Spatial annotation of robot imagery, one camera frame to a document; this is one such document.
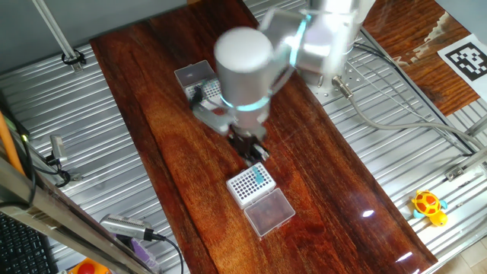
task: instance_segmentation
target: orange cable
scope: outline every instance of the orange cable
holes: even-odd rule
[[[17,149],[15,149],[14,140],[12,140],[12,136],[10,135],[10,131],[8,130],[7,123],[5,122],[5,118],[3,117],[2,112],[0,111],[0,138],[2,138],[3,145],[5,147],[5,151],[7,152],[8,160],[10,164],[15,167],[18,172],[25,176],[24,169],[22,168],[21,161],[18,158]]]

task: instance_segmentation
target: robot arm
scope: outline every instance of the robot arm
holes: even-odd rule
[[[259,144],[266,134],[262,124],[269,116],[271,96],[294,69],[318,78],[323,92],[333,88],[332,79],[342,74],[346,53],[363,22],[361,13],[367,14],[373,3],[321,0],[311,1],[310,8],[301,12],[273,8],[258,30],[237,27],[218,38],[215,59],[228,118],[218,121],[232,128],[231,142],[243,158],[252,164],[265,160],[266,153],[259,155],[266,152]],[[197,108],[195,115],[202,115]],[[205,119],[199,118],[205,123],[216,121],[208,118],[211,115],[207,112]],[[225,129],[223,124],[209,126]]]

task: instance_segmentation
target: clear plastic box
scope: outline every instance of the clear plastic box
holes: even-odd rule
[[[259,237],[284,224],[296,212],[261,163],[227,181],[227,188]]]
[[[203,90],[205,98],[201,105],[206,109],[213,110],[217,108],[216,106],[223,104],[220,97],[220,81],[208,61],[203,60],[194,65],[177,69],[174,74],[188,100],[193,98],[195,87],[198,86]]]
[[[296,214],[280,189],[275,189],[269,195],[247,206],[243,212],[259,237],[280,227]]]

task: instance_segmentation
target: wooden table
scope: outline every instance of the wooden table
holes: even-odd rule
[[[434,0],[377,0],[364,27],[445,116],[479,99],[437,54],[470,32]]]
[[[264,165],[294,207],[259,239],[226,189],[245,169],[198,121],[173,71],[226,30],[242,1],[206,0],[91,41],[192,273],[413,273],[436,262],[297,75],[272,99]]]

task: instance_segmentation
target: metal grating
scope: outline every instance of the metal grating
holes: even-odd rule
[[[359,42],[373,46],[373,40],[366,37],[362,34]],[[448,122],[438,109],[430,107],[431,102],[424,100],[417,88],[408,85],[384,60],[353,49],[347,66],[345,80],[354,91],[360,108],[374,121],[383,124],[422,120]],[[318,92],[316,87],[310,89]],[[487,216],[485,175],[478,174],[469,181],[456,183],[450,183],[444,176],[447,170],[466,159],[463,156],[466,152],[456,147],[461,144],[454,137],[447,135],[445,138],[442,132],[425,128],[378,130],[366,126],[338,91],[317,94],[317,98],[337,129],[441,263],[485,235],[485,232],[480,233],[487,228],[484,222]],[[455,113],[450,120],[458,129],[464,130],[486,115],[486,109],[485,102],[475,102]],[[478,139],[487,144],[486,134]],[[430,190],[449,203],[445,210],[449,217],[446,226],[437,228],[426,218],[412,217],[414,208],[410,200],[416,190]]]
[[[246,0],[245,3],[259,21],[273,5],[296,11],[306,7],[305,0]],[[367,37],[361,35],[360,42],[374,46],[374,41]],[[64,189],[71,199],[96,220],[107,213],[140,218],[173,239],[91,48],[84,46],[78,50],[88,61],[83,73],[74,75],[57,56],[0,75],[0,89],[15,115],[32,132],[32,143],[41,153],[49,154],[50,134],[62,135],[69,154],[69,164],[65,167],[83,174],[82,182]],[[407,85],[382,60],[354,49],[349,54],[346,71],[345,79],[358,104],[375,121],[419,122],[423,119],[420,115],[430,121],[449,123],[431,102],[424,100],[424,94]],[[485,177],[475,177],[463,187],[448,183],[444,177],[447,169],[465,159],[462,156],[465,151],[452,145],[451,142],[456,142],[454,139],[446,139],[433,129],[372,129],[363,124],[339,92],[324,94],[318,93],[316,87],[310,86],[310,89],[440,263],[485,234],[485,222],[482,223],[487,216]],[[449,119],[458,129],[465,129],[486,114],[487,104],[479,100]],[[487,135],[480,135],[478,139],[487,145]],[[430,189],[450,203],[447,226],[434,228],[425,219],[412,218],[410,198],[417,189]],[[180,271],[179,258],[171,246],[149,243],[146,247],[157,255],[165,272]],[[51,248],[60,269],[83,259],[55,241]]]
[[[144,219],[176,242],[92,49],[78,50],[87,58],[83,73],[72,73],[55,57],[0,76],[0,89],[41,154],[50,154],[49,135],[62,136],[69,155],[63,168],[83,176],[81,182],[63,189],[69,198],[97,221],[108,213]],[[59,269],[84,259],[50,241]],[[165,273],[180,273],[180,260],[171,245],[146,242],[145,246]]]

